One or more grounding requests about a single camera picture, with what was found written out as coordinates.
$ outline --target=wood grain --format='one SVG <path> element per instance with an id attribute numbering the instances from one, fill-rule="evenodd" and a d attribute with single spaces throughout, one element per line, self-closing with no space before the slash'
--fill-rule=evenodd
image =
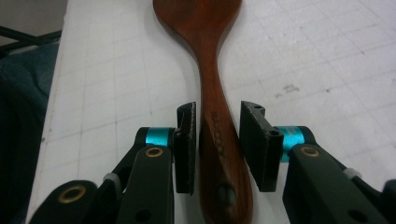
<path id="1" fill-rule="evenodd" d="M 248 169 L 218 71 L 221 44 L 241 0 L 153 0 L 163 27 L 190 48 L 201 77 L 200 200 L 206 223 L 250 223 Z"/>

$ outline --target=cyan blue spacer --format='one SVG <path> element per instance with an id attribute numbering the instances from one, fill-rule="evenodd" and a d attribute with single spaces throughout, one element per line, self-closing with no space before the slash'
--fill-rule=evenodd
<path id="1" fill-rule="evenodd" d="M 297 144 L 305 143 L 304 135 L 297 126 L 276 126 L 284 135 L 282 162 L 289 162 L 289 151 Z"/>
<path id="2" fill-rule="evenodd" d="M 169 128 L 149 128 L 146 144 L 168 147 Z"/>

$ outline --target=white table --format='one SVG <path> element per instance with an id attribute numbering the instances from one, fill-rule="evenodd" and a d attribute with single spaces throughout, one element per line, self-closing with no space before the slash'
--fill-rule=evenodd
<path id="1" fill-rule="evenodd" d="M 235 126 L 240 101 L 272 125 L 305 125 L 381 190 L 396 178 L 396 3 L 245 0 L 219 56 Z M 157 22 L 150 0 L 69 0 L 29 218 L 72 179 L 100 185 L 142 126 L 175 127 L 200 102 L 193 58 Z M 253 223 L 289 223 L 276 193 L 254 187 Z M 176 195 L 176 223 L 203 223 L 198 190 Z"/>

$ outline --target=brass grommet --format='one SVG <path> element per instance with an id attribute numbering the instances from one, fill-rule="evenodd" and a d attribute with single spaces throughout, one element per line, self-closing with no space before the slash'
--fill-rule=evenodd
<path id="1" fill-rule="evenodd" d="M 302 147 L 301 151 L 305 154 L 305 156 L 309 157 L 317 157 L 319 155 L 319 151 L 312 147 Z"/>
<path id="2" fill-rule="evenodd" d="M 72 186 L 59 195 L 58 201 L 60 203 L 72 203 L 80 199 L 86 192 L 84 186 L 82 185 L 75 185 Z"/>
<path id="3" fill-rule="evenodd" d="M 148 157 L 159 157 L 163 154 L 163 149 L 159 147 L 151 147 L 146 150 L 146 156 Z"/>

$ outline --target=gray fabric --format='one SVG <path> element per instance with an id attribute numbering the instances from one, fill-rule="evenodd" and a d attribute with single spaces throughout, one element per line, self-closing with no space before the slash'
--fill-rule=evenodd
<path id="1" fill-rule="evenodd" d="M 0 60 L 1 223 L 26 217 L 58 47 Z"/>

